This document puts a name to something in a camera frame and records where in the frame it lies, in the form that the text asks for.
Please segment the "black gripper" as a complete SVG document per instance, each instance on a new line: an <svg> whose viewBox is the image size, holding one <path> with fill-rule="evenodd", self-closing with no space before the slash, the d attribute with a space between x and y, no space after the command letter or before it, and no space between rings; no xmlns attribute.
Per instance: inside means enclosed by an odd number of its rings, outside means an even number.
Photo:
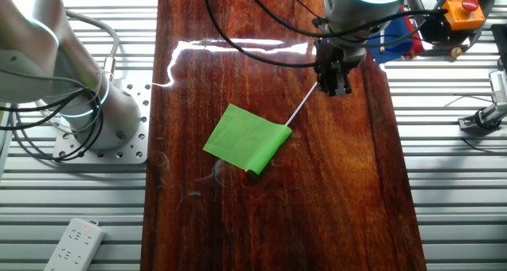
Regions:
<svg viewBox="0 0 507 271"><path fill-rule="evenodd" d="M315 61L319 63L314 67L318 75L318 89L325 94L336 94L337 96L352 93L348 75L365 58L365 48L341 48L340 44L332 44L330 39L317 39L314 42L316 48Z"/></svg>

